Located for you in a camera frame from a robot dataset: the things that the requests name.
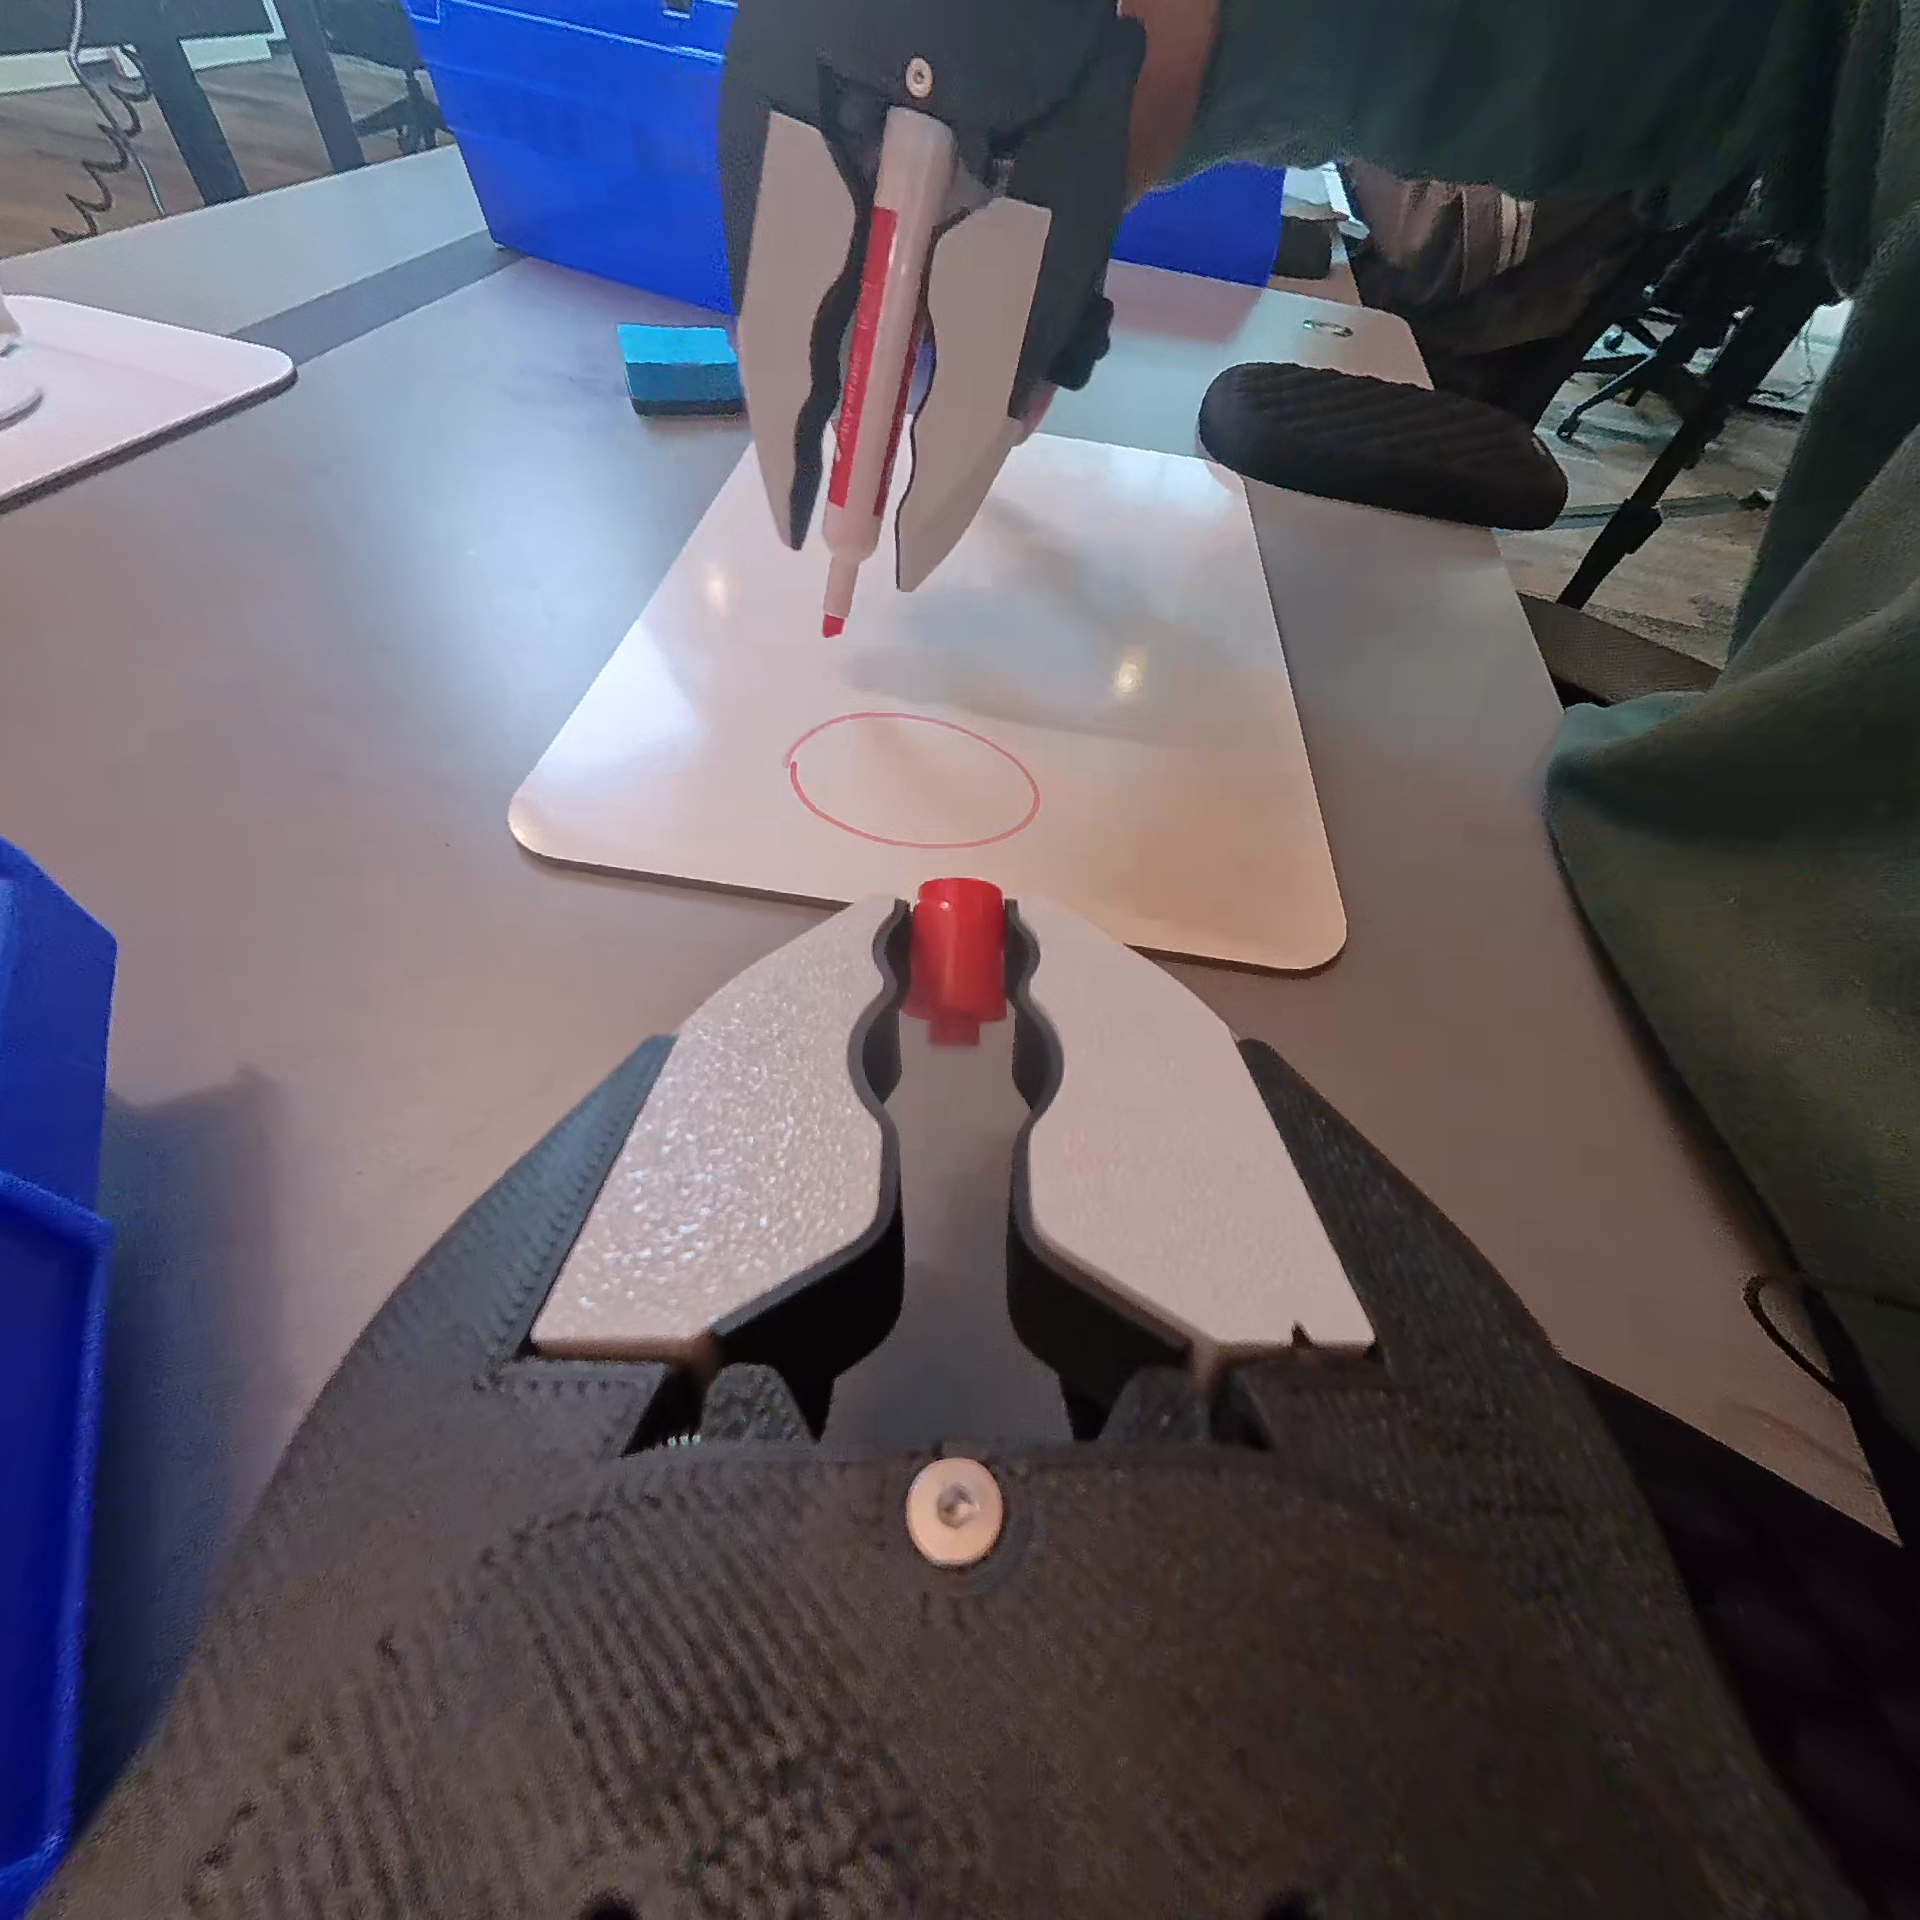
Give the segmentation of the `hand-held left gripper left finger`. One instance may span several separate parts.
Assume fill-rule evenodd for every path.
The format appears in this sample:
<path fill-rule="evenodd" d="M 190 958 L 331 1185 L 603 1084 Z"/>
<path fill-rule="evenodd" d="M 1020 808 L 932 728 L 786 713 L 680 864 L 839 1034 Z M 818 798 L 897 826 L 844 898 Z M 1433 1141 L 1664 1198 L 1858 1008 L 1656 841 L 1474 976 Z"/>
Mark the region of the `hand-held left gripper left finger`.
<path fill-rule="evenodd" d="M 737 974 L 673 1038 L 530 1329 L 551 1361 L 712 1371 L 785 1315 L 844 1373 L 899 1312 L 897 958 L 854 904 Z"/>

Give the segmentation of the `red dry-erase marker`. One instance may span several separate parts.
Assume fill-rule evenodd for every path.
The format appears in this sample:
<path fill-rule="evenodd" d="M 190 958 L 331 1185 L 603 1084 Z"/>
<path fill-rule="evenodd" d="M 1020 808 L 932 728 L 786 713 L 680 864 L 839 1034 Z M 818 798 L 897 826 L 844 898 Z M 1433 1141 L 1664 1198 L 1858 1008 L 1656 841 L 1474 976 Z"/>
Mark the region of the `red dry-erase marker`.
<path fill-rule="evenodd" d="M 847 629 L 858 576 L 881 544 L 954 164 L 955 140 L 942 122 L 908 107 L 888 112 L 824 515 L 825 638 Z"/>

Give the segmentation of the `blue whiteboard eraser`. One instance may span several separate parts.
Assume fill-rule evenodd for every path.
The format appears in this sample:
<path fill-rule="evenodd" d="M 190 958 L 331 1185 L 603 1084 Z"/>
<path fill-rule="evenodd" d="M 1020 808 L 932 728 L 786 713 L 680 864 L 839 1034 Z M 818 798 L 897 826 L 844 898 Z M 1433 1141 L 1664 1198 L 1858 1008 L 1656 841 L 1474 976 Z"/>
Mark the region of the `blue whiteboard eraser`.
<path fill-rule="evenodd" d="M 639 416 L 746 411 L 737 346 L 728 326 L 620 323 L 615 342 Z"/>

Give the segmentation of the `white whiteboard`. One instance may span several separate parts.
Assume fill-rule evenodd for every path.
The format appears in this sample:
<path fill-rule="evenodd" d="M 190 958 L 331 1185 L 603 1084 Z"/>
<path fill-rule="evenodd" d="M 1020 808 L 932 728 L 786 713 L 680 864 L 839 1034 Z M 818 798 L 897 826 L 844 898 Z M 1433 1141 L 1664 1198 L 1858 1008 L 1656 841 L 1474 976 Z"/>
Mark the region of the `white whiteboard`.
<path fill-rule="evenodd" d="M 849 906 L 978 878 L 1306 974 L 1350 938 L 1258 528 L 1188 454 L 1040 435 L 930 580 L 824 633 L 744 450 L 511 803 L 571 868 Z"/>

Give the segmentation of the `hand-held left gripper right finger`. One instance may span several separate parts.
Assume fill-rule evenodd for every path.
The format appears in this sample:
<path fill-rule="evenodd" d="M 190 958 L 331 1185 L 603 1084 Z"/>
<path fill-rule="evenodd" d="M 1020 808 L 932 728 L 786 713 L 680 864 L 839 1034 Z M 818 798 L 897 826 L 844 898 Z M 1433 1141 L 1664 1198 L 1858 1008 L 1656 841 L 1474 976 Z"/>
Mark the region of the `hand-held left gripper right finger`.
<path fill-rule="evenodd" d="M 1015 1227 L 1040 1273 L 1188 1379 L 1377 1329 L 1232 1030 L 1182 981 L 1070 907 L 1009 909 Z"/>

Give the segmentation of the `red marker cap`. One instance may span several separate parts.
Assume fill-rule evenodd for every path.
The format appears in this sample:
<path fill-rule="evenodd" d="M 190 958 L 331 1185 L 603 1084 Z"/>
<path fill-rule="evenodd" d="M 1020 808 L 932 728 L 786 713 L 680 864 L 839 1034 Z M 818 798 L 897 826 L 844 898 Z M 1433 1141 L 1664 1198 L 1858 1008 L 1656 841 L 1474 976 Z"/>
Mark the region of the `red marker cap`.
<path fill-rule="evenodd" d="M 924 1022 L 932 1046 L 974 1046 L 1007 1020 L 1007 900 L 978 878 L 919 888 L 910 920 L 903 1013 Z"/>

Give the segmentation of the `green sweatshirt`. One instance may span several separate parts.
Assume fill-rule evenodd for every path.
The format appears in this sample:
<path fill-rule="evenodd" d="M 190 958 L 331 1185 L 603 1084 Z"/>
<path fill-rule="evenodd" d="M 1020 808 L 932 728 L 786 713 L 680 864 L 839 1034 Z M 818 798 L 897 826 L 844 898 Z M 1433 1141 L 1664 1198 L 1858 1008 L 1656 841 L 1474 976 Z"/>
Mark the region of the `green sweatshirt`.
<path fill-rule="evenodd" d="M 1919 222 L 1884 232 L 1698 694 L 1572 712 L 1546 817 L 1631 998 L 1916 1450 Z"/>

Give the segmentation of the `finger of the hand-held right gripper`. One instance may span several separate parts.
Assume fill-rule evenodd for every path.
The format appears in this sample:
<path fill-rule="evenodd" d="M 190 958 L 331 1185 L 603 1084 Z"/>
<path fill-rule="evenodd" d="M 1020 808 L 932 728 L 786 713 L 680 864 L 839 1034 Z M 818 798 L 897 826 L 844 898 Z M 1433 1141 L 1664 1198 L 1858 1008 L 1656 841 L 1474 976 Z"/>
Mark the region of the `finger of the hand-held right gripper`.
<path fill-rule="evenodd" d="M 835 422 L 879 173 L 854 184 L 828 133 L 792 112 L 769 112 L 759 157 L 737 184 L 747 197 L 747 212 L 734 217 L 737 362 L 776 533 L 802 548 L 810 531 L 825 538 Z"/>
<path fill-rule="evenodd" d="M 902 593 L 944 564 L 1027 435 L 1015 386 L 1047 238 L 1044 209 L 994 198 L 930 254 L 930 374 L 897 516 Z"/>

